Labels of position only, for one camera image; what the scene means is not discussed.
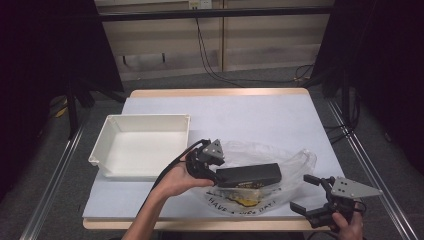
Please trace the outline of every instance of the plastic bag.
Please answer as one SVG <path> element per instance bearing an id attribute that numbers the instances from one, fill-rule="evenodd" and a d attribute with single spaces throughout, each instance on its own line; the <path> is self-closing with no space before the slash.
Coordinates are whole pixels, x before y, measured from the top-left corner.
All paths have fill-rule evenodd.
<path id="1" fill-rule="evenodd" d="M 282 175 L 279 183 L 259 189 L 220 188 L 217 186 L 196 188 L 194 191 L 212 210 L 230 216 L 257 216 L 293 199 L 303 184 L 303 175 L 312 174 L 316 156 L 303 149 L 296 154 L 249 142 L 222 143 L 225 164 L 217 168 L 241 167 L 278 163 Z"/>

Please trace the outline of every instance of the gray floor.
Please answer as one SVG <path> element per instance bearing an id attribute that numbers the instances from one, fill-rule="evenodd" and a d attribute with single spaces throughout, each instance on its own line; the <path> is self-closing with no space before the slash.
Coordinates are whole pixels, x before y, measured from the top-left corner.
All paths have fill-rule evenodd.
<path id="1" fill-rule="evenodd" d="M 228 72 L 222 76 L 227 79 L 237 78 L 239 80 L 233 83 L 244 87 L 296 87 L 297 82 L 285 83 L 286 80 L 292 80 L 294 74 L 295 68 L 271 68 Z M 246 81 L 246 79 L 280 82 Z M 207 74 L 152 77 L 125 81 L 124 86 L 126 90 L 124 95 L 127 96 L 132 90 L 140 88 L 234 87 L 233 84 L 212 79 Z M 336 125 L 327 101 L 320 93 L 320 86 L 311 88 L 310 93 L 323 125 Z M 107 239 L 122 234 L 122 231 L 89 231 L 82 226 L 82 211 L 97 173 L 97 169 L 87 162 L 88 156 L 106 115 L 120 113 L 123 107 L 123 104 L 111 101 L 100 94 L 93 95 L 97 99 L 96 105 L 90 110 L 87 126 L 68 166 L 60 190 L 55 195 L 55 201 L 39 233 L 39 239 Z M 22 178 L 0 205 L 0 239 L 18 239 L 21 236 L 66 147 L 68 130 L 66 114 L 61 118 L 52 118 L 47 123 L 39 139 L 39 150 L 31 165 L 25 167 Z M 422 204 L 424 177 L 410 166 L 395 143 L 386 141 L 384 129 L 372 113 L 367 111 L 366 106 L 362 108 L 355 133 L 388 189 L 406 214 L 418 238 L 424 237 L 424 204 Z M 334 144 L 333 148 L 348 178 L 369 183 L 368 177 L 359 167 L 358 160 L 345 139 Z M 390 216 L 385 213 L 379 201 L 369 199 L 366 202 L 369 210 L 365 217 L 365 236 L 368 239 L 399 239 Z M 314 239 L 328 238 L 317 236 Z"/>

